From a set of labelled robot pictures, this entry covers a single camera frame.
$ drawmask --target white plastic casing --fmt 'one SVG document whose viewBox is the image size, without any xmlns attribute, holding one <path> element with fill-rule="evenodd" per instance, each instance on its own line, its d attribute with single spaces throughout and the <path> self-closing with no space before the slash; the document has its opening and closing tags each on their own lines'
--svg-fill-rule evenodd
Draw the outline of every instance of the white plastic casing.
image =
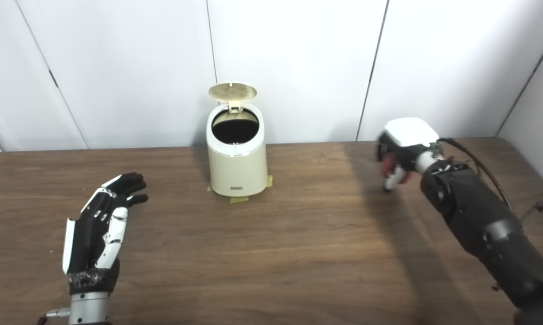
<svg viewBox="0 0 543 325">
<path fill-rule="evenodd" d="M 263 116 L 254 105 L 241 103 L 241 106 L 253 113 L 259 122 L 256 135 L 244 144 L 225 144 L 213 134 L 214 119 L 218 113 L 228 109 L 227 103 L 216 107 L 207 119 L 207 152 L 212 189 L 227 197 L 254 195 L 267 186 Z"/>
<path fill-rule="evenodd" d="M 391 120 L 384 126 L 384 130 L 400 147 L 415 146 L 436 142 L 438 134 L 428 123 L 417 117 L 404 117 Z"/>
</svg>

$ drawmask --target cream trash can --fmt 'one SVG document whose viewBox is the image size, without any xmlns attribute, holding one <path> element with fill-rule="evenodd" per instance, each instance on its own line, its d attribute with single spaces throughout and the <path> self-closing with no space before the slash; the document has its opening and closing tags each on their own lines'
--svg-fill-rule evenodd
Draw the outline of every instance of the cream trash can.
<svg viewBox="0 0 543 325">
<path fill-rule="evenodd" d="M 207 119 L 207 152 L 212 189 L 226 197 L 247 197 L 267 186 L 263 116 L 245 103 L 257 95 L 246 84 L 222 83 L 209 95 L 223 103 Z"/>
</svg>

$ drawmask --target silver cylindrical connector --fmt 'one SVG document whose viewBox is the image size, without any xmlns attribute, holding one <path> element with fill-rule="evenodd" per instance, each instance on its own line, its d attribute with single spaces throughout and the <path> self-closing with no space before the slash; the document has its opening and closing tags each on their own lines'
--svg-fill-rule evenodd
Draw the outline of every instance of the silver cylindrical connector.
<svg viewBox="0 0 543 325">
<path fill-rule="evenodd" d="M 109 308 L 108 292 L 78 293 L 71 296 L 69 325 L 103 323 Z"/>
</svg>

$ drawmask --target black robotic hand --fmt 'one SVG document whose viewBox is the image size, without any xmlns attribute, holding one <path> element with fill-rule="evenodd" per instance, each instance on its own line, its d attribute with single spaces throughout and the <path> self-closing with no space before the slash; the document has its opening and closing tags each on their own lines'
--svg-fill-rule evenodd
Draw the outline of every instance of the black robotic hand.
<svg viewBox="0 0 543 325">
<path fill-rule="evenodd" d="M 139 173 L 119 175 L 95 191 L 78 220 L 67 220 L 63 272 L 70 294 L 113 292 L 129 207 L 148 200 L 132 194 L 145 187 Z"/>
</svg>

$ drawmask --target black finger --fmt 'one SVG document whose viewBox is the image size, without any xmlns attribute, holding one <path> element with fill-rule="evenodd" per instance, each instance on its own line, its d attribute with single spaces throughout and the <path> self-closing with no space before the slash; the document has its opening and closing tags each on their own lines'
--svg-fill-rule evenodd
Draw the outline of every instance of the black finger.
<svg viewBox="0 0 543 325">
<path fill-rule="evenodd" d="M 136 191 L 143 190 L 147 187 L 147 183 L 144 181 L 133 185 L 132 187 L 129 187 L 128 189 L 124 190 L 121 195 L 125 195 L 126 197 L 130 196 L 131 194 L 135 193 Z"/>
<path fill-rule="evenodd" d="M 142 181 L 143 175 L 141 175 L 140 173 L 132 172 L 119 175 L 118 177 L 111 179 L 111 181 L 103 184 L 103 187 L 107 187 L 109 190 L 117 194 L 123 194 L 125 189 L 132 187 L 133 185 Z"/>
<path fill-rule="evenodd" d="M 127 198 L 127 205 L 131 208 L 131 206 L 134 206 L 136 204 L 145 203 L 149 200 L 149 197 L 147 194 L 139 194 L 134 195 L 132 197 Z"/>
</svg>

